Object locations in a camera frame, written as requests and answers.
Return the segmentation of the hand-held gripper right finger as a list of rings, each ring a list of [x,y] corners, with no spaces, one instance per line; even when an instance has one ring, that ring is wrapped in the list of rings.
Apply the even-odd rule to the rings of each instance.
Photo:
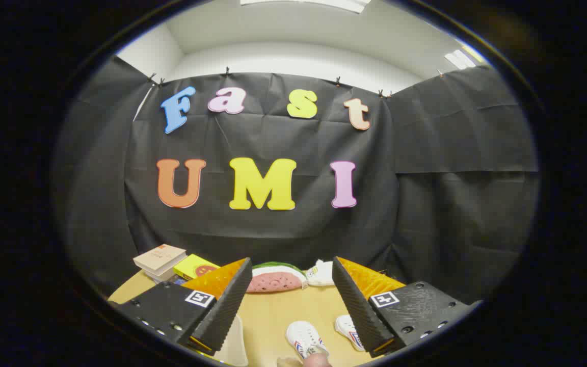
[[[334,285],[371,357],[442,334],[482,304],[463,303],[426,281],[403,284],[340,256],[332,263]]]

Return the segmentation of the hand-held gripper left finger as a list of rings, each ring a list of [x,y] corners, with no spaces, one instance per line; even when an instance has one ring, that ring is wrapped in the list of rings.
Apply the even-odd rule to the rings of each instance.
[[[213,356],[251,281],[252,261],[244,257],[182,285],[161,282],[112,307],[158,338]]]

